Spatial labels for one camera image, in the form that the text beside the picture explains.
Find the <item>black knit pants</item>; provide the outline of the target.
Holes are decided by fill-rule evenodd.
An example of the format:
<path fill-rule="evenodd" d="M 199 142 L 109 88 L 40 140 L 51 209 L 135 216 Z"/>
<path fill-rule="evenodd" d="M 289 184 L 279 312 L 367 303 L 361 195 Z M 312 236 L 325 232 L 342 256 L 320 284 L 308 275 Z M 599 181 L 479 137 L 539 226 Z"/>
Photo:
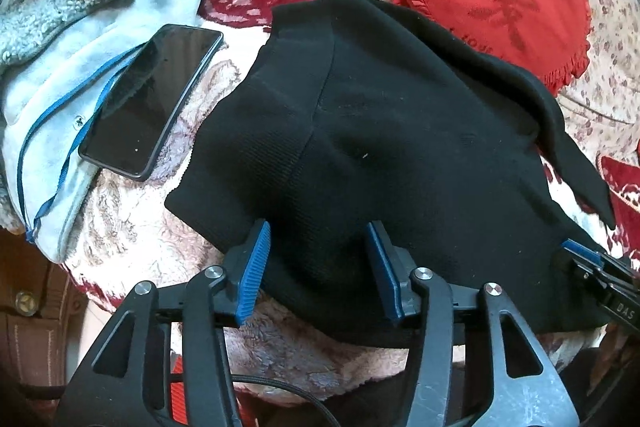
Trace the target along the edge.
<path fill-rule="evenodd" d="M 595 329 L 605 314 L 553 264 L 592 238 L 545 165 L 614 225 L 608 186 L 532 74 L 401 6 L 314 0 L 273 11 L 165 205 L 220 251 L 268 221 L 265 292 L 341 343 L 410 341 L 378 295 L 373 221 L 449 283 L 499 283 L 538 334 Z"/>

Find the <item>red white plush blanket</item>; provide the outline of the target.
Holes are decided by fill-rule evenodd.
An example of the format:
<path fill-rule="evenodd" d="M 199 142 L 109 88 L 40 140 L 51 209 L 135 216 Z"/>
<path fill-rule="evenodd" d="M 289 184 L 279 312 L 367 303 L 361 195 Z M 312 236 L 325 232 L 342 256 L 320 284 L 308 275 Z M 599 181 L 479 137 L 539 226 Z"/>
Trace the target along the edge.
<path fill-rule="evenodd" d="M 101 303 L 190 279 L 265 219 L 265 295 L 227 334 L 232 369 L 340 395 L 407 361 L 367 253 L 378 220 L 446 281 L 503 283 L 538 333 L 603 324 L 552 262 L 565 239 L 600 239 L 544 166 L 600 225 L 610 193 L 536 77 L 382 0 L 285 5 L 269 34 L 228 41 L 204 83 L 212 113 L 186 112 L 147 184 L 104 172 L 87 196 L 67 264 Z"/>

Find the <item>black smartphone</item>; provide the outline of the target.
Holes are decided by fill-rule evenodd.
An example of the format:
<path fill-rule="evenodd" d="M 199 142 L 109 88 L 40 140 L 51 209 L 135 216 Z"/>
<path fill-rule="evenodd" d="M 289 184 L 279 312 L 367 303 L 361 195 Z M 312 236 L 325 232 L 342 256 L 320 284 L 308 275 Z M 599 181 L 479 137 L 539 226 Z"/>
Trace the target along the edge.
<path fill-rule="evenodd" d="M 161 27 L 105 95 L 79 156 L 119 176 L 148 179 L 182 106 L 223 42 L 218 30 Z"/>

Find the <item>light blue fleece jacket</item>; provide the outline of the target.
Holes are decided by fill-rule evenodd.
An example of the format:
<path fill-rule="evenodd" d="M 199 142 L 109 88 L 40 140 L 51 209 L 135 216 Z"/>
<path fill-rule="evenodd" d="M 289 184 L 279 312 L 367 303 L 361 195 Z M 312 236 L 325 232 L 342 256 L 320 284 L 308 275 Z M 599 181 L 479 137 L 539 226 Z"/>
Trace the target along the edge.
<path fill-rule="evenodd" d="M 201 0 L 1 0 L 1 224 L 67 256 L 96 168 L 78 146 L 116 72 Z"/>

